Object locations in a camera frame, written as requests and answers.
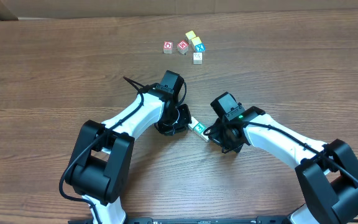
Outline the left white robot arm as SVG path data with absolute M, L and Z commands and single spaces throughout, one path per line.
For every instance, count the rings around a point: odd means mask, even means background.
M 135 140 L 150 126 L 173 136 L 186 131 L 191 122 L 185 98 L 179 95 L 186 88 L 179 74 L 167 70 L 160 82 L 151 85 L 127 82 L 137 91 L 135 100 L 111 119 L 82 125 L 58 184 L 63 198 L 89 206 L 92 217 L 86 223 L 125 223 L 120 196 Z

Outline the white leaf wooden block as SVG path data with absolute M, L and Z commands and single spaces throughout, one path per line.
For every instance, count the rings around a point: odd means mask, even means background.
M 209 142 L 209 137 L 204 133 L 201 133 L 201 137 L 203 138 L 204 141 Z

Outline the green picture wooden block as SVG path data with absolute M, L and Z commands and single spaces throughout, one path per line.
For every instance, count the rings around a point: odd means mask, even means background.
M 197 123 L 195 125 L 195 127 L 193 128 L 193 131 L 199 135 L 204 137 L 204 131 L 205 131 L 206 127 L 202 124 L 202 123 Z

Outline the white swirl wooden block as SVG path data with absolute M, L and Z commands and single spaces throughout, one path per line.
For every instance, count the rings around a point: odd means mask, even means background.
M 199 123 L 200 122 L 196 118 L 191 117 L 191 121 L 188 124 L 188 127 L 191 131 L 194 131 Z

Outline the red letter wooden block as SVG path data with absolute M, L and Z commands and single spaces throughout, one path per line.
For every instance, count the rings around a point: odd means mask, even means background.
M 177 50 L 179 51 L 179 53 L 181 53 L 182 55 L 185 55 L 187 53 L 187 51 L 189 50 L 189 45 L 188 42 L 185 40 L 181 40 L 178 44 L 177 44 Z

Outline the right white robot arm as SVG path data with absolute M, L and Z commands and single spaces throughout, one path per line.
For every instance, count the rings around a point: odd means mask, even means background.
M 218 118 L 204 133 L 224 154 L 254 146 L 295 170 L 305 203 L 285 223 L 358 223 L 358 158 L 350 145 L 298 134 L 256 106 L 245 109 L 228 92 L 211 107 Z

